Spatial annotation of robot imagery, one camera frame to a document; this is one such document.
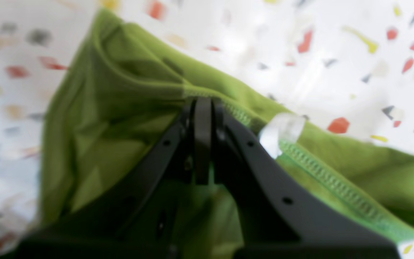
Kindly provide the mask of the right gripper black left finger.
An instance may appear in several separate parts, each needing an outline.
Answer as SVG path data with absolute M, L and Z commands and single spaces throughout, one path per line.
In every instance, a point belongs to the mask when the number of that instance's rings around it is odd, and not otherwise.
M 25 238 L 16 259 L 180 259 L 163 183 L 209 183 L 212 100 L 190 98 L 153 149 L 103 195 Z

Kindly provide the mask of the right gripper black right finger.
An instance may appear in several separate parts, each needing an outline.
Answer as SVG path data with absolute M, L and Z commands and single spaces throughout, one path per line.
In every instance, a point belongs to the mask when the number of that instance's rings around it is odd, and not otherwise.
M 399 259 L 385 237 L 310 194 L 213 99 L 215 179 L 233 195 L 245 246 L 235 259 Z

